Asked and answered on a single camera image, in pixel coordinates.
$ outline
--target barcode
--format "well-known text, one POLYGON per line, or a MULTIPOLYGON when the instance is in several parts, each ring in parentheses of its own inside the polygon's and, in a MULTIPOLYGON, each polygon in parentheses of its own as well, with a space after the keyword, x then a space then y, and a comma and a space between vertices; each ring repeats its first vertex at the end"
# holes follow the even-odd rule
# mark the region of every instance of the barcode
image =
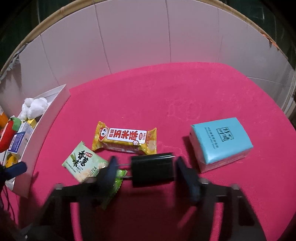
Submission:
POLYGON ((13 143, 14 143, 16 137, 17 137, 17 135, 14 135, 14 137, 13 137, 11 143, 10 143, 10 146, 9 146, 9 148, 8 148, 9 150, 10 150, 11 147, 13 146, 13 143))

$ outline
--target white plush toy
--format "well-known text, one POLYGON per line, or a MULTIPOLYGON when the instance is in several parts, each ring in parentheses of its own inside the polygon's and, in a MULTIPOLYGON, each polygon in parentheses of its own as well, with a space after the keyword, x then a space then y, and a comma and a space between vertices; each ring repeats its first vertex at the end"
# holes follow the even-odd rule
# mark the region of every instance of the white plush toy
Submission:
POLYGON ((43 97, 38 99, 27 98, 22 105, 22 111, 19 114, 21 120, 35 119, 36 117, 43 115, 49 104, 43 97))

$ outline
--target teal package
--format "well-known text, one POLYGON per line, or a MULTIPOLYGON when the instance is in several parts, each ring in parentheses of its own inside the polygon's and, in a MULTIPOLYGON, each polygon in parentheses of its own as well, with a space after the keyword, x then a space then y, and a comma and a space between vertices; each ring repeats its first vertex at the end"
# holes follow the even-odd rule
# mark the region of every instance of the teal package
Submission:
POLYGON ((237 118, 191 125, 189 138, 201 172, 242 159, 253 148, 237 118))

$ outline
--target pink table surface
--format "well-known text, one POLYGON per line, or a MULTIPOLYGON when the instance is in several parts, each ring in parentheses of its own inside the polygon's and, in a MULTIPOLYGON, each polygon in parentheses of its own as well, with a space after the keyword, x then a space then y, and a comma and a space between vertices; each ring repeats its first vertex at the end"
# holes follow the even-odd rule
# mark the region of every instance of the pink table surface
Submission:
MULTIPOLYGON (((268 241, 277 240, 296 211, 296 132, 275 102, 237 70, 217 63, 174 63, 132 69, 87 82, 71 97, 53 123, 38 157, 30 198, 19 199, 21 226, 32 221, 56 183, 77 181, 61 165, 83 140, 91 148, 98 121, 109 127, 157 127, 158 153, 196 163, 188 134, 191 124, 237 117, 254 148, 227 166, 201 174, 220 185, 242 188, 268 241)), ((106 160, 130 154, 104 150, 106 160)), ((77 205, 74 233, 81 240, 77 205)), ((174 182, 132 188, 124 181, 107 211, 98 212, 106 240, 186 240, 195 208, 176 201, 174 182)), ((222 206, 217 205, 211 240, 217 240, 222 206)))

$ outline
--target red and green toy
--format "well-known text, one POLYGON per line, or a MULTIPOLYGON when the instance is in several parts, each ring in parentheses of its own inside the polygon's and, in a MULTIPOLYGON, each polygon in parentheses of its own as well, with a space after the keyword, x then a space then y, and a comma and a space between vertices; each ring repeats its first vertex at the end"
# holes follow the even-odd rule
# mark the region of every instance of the red and green toy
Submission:
POLYGON ((0 153, 8 150, 15 133, 18 132, 21 120, 17 117, 11 117, 7 122, 0 138, 0 153))

